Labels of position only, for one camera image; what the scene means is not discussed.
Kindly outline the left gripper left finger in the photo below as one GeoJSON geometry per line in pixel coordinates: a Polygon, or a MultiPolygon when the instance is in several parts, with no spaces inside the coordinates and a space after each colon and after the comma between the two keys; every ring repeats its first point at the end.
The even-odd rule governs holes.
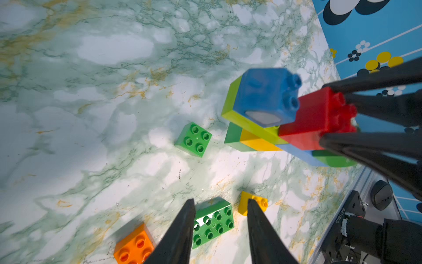
{"type": "Polygon", "coordinates": [[[188,264],[196,216],[194,199],[188,199],[170,225],[147,264],[188,264]]]}

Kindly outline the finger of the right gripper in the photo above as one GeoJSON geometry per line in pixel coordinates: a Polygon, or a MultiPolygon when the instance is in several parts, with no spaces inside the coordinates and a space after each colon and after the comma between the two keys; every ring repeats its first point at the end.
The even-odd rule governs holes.
{"type": "Polygon", "coordinates": [[[362,75],[323,85],[340,92],[346,102],[356,106],[358,113],[404,127],[422,125],[422,91],[397,97],[357,95],[357,92],[413,85],[422,82],[422,59],[417,58],[400,66],[377,73],[362,75]]]}
{"type": "Polygon", "coordinates": [[[327,133],[320,146],[352,159],[422,199],[422,136],[406,133],[327,133]]]}

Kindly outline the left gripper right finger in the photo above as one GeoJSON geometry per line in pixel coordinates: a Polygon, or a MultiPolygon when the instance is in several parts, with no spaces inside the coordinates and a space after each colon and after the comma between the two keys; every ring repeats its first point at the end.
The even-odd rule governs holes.
{"type": "Polygon", "coordinates": [[[298,264],[256,200],[247,204],[249,247],[253,264],[298,264]]]}

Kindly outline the small green lego brick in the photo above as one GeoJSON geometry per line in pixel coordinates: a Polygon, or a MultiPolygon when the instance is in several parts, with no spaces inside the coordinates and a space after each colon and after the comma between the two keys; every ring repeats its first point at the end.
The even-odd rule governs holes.
{"type": "Polygon", "coordinates": [[[345,168],[355,166],[357,164],[354,160],[334,154],[328,150],[314,150],[312,151],[312,156],[323,164],[333,168],[345,168]]]}

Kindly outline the red square lego brick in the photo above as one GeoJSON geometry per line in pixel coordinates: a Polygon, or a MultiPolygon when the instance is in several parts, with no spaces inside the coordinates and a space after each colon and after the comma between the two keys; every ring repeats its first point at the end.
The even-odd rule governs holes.
{"type": "Polygon", "coordinates": [[[330,87],[299,98],[300,109],[294,122],[279,126],[278,135],[303,151],[324,150],[320,139],[326,133],[355,133],[352,119],[357,116],[355,105],[346,103],[340,92],[330,87]]]}

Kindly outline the yellow square lego brick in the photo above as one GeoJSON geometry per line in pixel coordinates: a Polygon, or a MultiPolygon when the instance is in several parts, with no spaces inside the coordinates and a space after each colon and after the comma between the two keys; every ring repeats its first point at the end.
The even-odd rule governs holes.
{"type": "Polygon", "coordinates": [[[274,144],[254,135],[243,129],[240,136],[240,142],[256,151],[282,151],[274,144]]]}

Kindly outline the small blue lego brick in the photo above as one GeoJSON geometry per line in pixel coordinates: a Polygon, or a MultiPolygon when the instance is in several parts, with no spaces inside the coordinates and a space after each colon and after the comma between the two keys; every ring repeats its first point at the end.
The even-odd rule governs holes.
{"type": "Polygon", "coordinates": [[[301,77],[286,68],[253,68],[241,76],[234,111],[263,128],[295,121],[301,77]]]}

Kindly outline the light blue long lego brick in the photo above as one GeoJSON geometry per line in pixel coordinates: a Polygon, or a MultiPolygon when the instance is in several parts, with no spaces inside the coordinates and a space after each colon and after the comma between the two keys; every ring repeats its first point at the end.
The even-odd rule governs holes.
{"type": "Polygon", "coordinates": [[[314,158],[312,156],[312,151],[303,151],[291,144],[281,144],[281,145],[276,145],[276,147],[286,151],[287,153],[291,154],[294,157],[299,158],[300,160],[306,162],[307,164],[311,166],[328,167],[328,165],[314,158]]]}

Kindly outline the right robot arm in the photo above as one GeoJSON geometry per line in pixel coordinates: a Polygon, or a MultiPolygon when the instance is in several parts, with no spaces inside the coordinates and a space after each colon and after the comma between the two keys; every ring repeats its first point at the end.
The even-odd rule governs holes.
{"type": "MultiPolygon", "coordinates": [[[[418,84],[422,81],[420,58],[360,77],[328,84],[344,94],[358,113],[403,126],[422,123],[422,93],[397,97],[365,96],[364,91],[418,84]]],[[[350,158],[392,180],[416,198],[422,196],[421,133],[327,133],[322,147],[350,158]]],[[[422,261],[422,228],[402,220],[377,224],[356,216],[343,219],[341,233],[350,246],[378,258],[383,264],[419,264],[422,261]]]]}

